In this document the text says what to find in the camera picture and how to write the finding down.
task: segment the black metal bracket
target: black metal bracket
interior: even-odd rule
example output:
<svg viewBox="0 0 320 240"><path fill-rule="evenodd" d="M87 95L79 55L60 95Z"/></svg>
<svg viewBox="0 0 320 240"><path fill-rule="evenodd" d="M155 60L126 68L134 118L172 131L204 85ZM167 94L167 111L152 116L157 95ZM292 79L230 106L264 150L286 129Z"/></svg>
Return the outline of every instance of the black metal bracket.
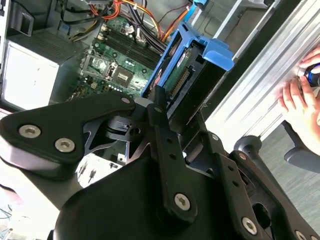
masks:
<svg viewBox="0 0 320 240"><path fill-rule="evenodd" d="M70 229L92 221L94 233L118 239L119 233L111 228L100 228L114 223L106 213L112 211L117 221L124 216L137 221L125 230L139 239L144 236L137 231L147 233L146 239L173 235L195 239L201 233L203 239L294 240L297 231L318 237L248 155L225 152L220 138L207 131L200 113L178 139L167 118L165 90L155 86L152 91L153 102L146 105L120 92L107 93L11 114L0 121L1 158L52 180L72 176L84 155L115 141L127 142L131 163L70 198L53 235L88 239L85 230ZM38 135L30 138L35 128L21 132L26 125L38 128ZM74 148L59 150L60 138L72 140ZM181 146L186 159L193 159L190 166L197 163L193 167L201 170L186 166ZM106 207L106 203L120 202L122 212ZM102 215L95 219L97 209Z"/></svg>
<svg viewBox="0 0 320 240"><path fill-rule="evenodd" d="M147 107L117 92L11 114L0 122L1 140L10 150L7 154L2 151L1 158L42 177L65 180L74 175L85 155L111 147L117 140L128 142L133 153L129 161L149 147L150 158L158 163L164 209L170 217L192 223L197 204L188 180L177 177L185 175L186 165L178 136L169 128L165 90L156 86L154 91L155 103ZM22 136L20 129L25 125L36 126L39 136ZM59 151L55 143L61 138L72 141L74 149ZM187 197L187 210L176 204L177 194Z"/></svg>

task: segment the orange wire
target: orange wire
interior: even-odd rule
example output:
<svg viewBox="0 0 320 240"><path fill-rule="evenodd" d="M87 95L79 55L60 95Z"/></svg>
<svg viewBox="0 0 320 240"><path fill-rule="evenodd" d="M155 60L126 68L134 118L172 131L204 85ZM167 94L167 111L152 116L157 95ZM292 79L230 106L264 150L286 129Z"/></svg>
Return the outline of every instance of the orange wire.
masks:
<svg viewBox="0 0 320 240"><path fill-rule="evenodd" d="M185 15L188 13L188 9L184 10L184 12L173 22L172 26L166 31L165 35L162 38L162 41L165 42L167 38L169 37L170 33L173 31L173 29L177 26L177 24L185 17Z"/></svg>
<svg viewBox="0 0 320 240"><path fill-rule="evenodd" d="M118 3L116 3L116 2L113 2L113 3L114 3L114 5L115 5L115 7L114 7L114 13L113 13L112 15L110 15L110 16L103 16L102 18L103 18L104 20L114 19L115 17L117 17L117 16L119 15L119 13L120 13L120 6L119 6ZM96 8L95 8L92 4L90 4L90 8L91 8L92 13L93 13L95 16L99 16L98 11L96 10Z"/></svg>

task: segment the black wire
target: black wire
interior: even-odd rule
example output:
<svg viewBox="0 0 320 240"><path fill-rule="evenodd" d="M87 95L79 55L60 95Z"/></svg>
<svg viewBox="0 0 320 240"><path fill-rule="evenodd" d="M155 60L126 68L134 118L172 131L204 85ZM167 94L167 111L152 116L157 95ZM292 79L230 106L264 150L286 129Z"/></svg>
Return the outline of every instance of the black wire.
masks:
<svg viewBox="0 0 320 240"><path fill-rule="evenodd" d="M73 14L91 14L92 13L91 10L75 10L74 7L71 7L71 8L66 7L65 10Z"/></svg>
<svg viewBox="0 0 320 240"><path fill-rule="evenodd" d="M7 212L7 211L5 211L5 210L3 210L2 208L0 208L0 211L2 211L4 214L8 214L8 215L10 215L10 216L12 216L12 214L11 213L9 213L9 212Z"/></svg>
<svg viewBox="0 0 320 240"><path fill-rule="evenodd" d="M85 18L85 19L81 19L81 20L66 21L65 20L65 12L67 10L67 4L68 4L68 0L63 0L62 6L61 6L61 13L60 13L61 20L65 24L68 24L68 25L85 24L85 23L89 23L89 22L92 22L94 20L97 20L99 18L98 16L94 16L94 17Z"/></svg>
<svg viewBox="0 0 320 240"><path fill-rule="evenodd" d="M135 21L135 23L140 27L141 32L143 33L146 41L148 42L148 44L152 47L154 47L157 51L159 51L160 53L163 53L167 46L164 42L162 42L161 40L159 40L158 38L156 38L148 28L146 28L146 26L144 25L143 21L141 20L138 12L136 10L134 10L132 5L128 5L129 7L129 11L132 15L133 20Z"/></svg>

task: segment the hand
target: hand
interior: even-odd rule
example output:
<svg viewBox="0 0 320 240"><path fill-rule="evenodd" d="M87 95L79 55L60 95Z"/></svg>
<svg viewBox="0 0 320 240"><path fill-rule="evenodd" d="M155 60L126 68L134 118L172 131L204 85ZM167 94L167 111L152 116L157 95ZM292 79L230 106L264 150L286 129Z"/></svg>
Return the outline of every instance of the hand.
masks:
<svg viewBox="0 0 320 240"><path fill-rule="evenodd" d="M307 56L305 56L305 58L300 63L299 67L306 69L306 68L308 68L314 64L318 64L318 63L320 63L320 45L315 50L310 52ZM311 73L319 74L320 73L320 66L317 66L314 69L312 69Z"/></svg>
<svg viewBox="0 0 320 240"><path fill-rule="evenodd" d="M278 105L284 119L291 124L303 143L314 153L320 155L320 126L317 118L320 113L320 94L315 97L308 79L300 78L303 95L300 93L298 79L286 82L283 96Z"/></svg>

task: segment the yellow wire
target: yellow wire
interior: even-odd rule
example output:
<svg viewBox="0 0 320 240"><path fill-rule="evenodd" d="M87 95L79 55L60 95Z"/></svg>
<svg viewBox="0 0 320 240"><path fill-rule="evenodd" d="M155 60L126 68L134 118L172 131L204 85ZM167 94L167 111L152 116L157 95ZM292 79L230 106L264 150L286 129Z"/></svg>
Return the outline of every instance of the yellow wire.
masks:
<svg viewBox="0 0 320 240"><path fill-rule="evenodd" d="M98 22L97 20L93 21L93 23L82 33L87 34L97 24L97 22ZM74 35L73 37L70 38L70 40L73 41L73 40L76 40L77 38L78 38L78 35Z"/></svg>
<svg viewBox="0 0 320 240"><path fill-rule="evenodd" d="M137 7L138 9L142 10L143 12L145 12L146 14L148 14L148 15L150 16L150 18L151 18L154 26L155 26L155 29L156 29L156 31L157 31L157 33L158 33L158 37L159 37L159 38L161 37L160 27L159 27L157 21L155 20L155 18L154 18L154 16L152 15L151 12L149 12L149 11L148 11L147 9L145 9L143 6L138 5L138 4L136 4L136 3L132 2L132 1L121 0L121 2L125 2L125 3L127 3L127 4L131 4L132 6L135 6L135 7Z"/></svg>
<svg viewBox="0 0 320 240"><path fill-rule="evenodd" d="M188 9L186 9L184 11L184 13L175 21L175 23L172 25L172 27L170 27L170 29L166 32L166 34L162 38L162 42L165 42L167 40L167 38L169 37L169 35L173 31L173 29L176 27L176 24L179 23L181 21L181 19L183 19L187 13L188 13Z"/></svg>

